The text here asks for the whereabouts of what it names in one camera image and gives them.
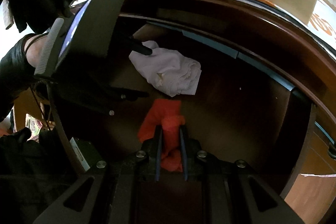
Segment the blue edge strip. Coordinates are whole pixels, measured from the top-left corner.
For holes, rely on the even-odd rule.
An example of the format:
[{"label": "blue edge strip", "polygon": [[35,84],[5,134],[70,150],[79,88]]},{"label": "blue edge strip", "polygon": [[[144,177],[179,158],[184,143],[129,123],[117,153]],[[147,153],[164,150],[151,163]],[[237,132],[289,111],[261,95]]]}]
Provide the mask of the blue edge strip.
[{"label": "blue edge strip", "polygon": [[[277,74],[276,72],[272,71],[271,69],[267,68],[266,66],[264,66],[263,64],[261,64],[260,62],[254,60],[253,58],[238,52],[237,50],[234,50],[226,45],[223,45],[219,42],[216,42],[214,40],[211,40],[209,38],[206,37],[202,37],[201,35],[197,35],[195,33],[192,32],[188,32],[188,31],[184,31],[181,30],[179,28],[175,28],[169,25],[165,25],[165,24],[161,24],[161,23],[157,23],[157,22],[149,22],[153,25],[157,25],[157,26],[161,26],[167,29],[172,29],[175,31],[179,31],[182,32],[182,34],[185,37],[191,38],[193,40],[196,40],[202,44],[205,44],[211,48],[214,48],[222,53],[225,53],[229,56],[231,56],[234,59],[241,59],[243,61],[245,61],[246,63],[250,64],[251,66],[255,67],[256,69],[266,73],[269,77],[271,77],[272,79],[274,79],[275,81],[277,81],[280,85],[282,85],[283,87],[285,87],[287,90],[291,91],[293,88],[295,88],[295,86],[290,83],[288,80],[286,80],[285,78],[283,78],[281,75]],[[315,122],[315,125],[327,136],[327,138],[332,142],[332,144],[335,144],[334,140],[330,137],[330,135],[322,128],[322,126],[320,126],[317,122]]]}]

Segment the white rag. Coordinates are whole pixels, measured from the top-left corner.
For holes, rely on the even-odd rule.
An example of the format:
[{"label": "white rag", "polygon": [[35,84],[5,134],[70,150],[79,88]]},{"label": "white rag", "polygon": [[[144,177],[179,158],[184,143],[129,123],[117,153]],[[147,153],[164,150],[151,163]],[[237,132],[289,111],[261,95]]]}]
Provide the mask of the white rag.
[{"label": "white rag", "polygon": [[9,7],[8,0],[2,1],[2,14],[3,14],[3,21],[5,23],[5,29],[8,30],[14,24],[13,14]]},{"label": "white rag", "polygon": [[149,56],[132,51],[129,59],[136,70],[157,90],[174,97],[177,94],[195,95],[201,75],[201,64],[184,57],[178,51],[160,48],[155,41],[144,46],[153,50]]}]

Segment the bolt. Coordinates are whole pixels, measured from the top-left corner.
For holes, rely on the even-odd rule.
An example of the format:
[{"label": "bolt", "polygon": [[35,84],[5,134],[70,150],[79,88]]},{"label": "bolt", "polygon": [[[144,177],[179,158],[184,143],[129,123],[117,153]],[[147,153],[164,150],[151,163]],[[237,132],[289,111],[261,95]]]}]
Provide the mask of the bolt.
[{"label": "bolt", "polygon": [[99,169],[105,168],[105,166],[106,166],[106,161],[104,161],[104,160],[100,160],[100,161],[97,162],[96,166],[97,166],[97,168],[99,168]]},{"label": "bolt", "polygon": [[208,153],[204,150],[200,150],[197,152],[197,156],[199,156],[200,158],[206,158],[207,155]]},{"label": "bolt", "polygon": [[239,168],[245,168],[247,164],[246,164],[246,161],[244,161],[244,160],[238,160],[238,161],[236,161],[236,165]]},{"label": "bolt", "polygon": [[143,158],[144,156],[146,156],[146,152],[143,150],[139,150],[135,153],[137,158]]}]

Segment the orange rag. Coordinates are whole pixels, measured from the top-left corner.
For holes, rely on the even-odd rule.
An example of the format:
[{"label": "orange rag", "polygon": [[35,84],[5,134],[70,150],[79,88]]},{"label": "orange rag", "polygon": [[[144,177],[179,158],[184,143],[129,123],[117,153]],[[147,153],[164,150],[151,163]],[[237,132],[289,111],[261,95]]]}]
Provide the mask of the orange rag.
[{"label": "orange rag", "polygon": [[156,99],[138,132],[139,141],[143,143],[154,137],[156,126],[162,126],[161,167],[171,172],[182,172],[179,127],[185,120],[180,108],[181,101]]}]

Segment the gloved hand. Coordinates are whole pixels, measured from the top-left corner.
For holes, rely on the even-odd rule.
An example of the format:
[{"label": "gloved hand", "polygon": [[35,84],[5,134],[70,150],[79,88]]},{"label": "gloved hand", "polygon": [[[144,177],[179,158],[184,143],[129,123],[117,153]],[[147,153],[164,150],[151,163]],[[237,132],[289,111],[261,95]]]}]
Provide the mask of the gloved hand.
[{"label": "gloved hand", "polygon": [[0,61],[0,122],[8,115],[14,100],[19,94],[35,83],[34,71],[46,37],[32,44],[28,49],[27,58],[25,48],[29,41],[36,37],[28,34],[20,39]]}]

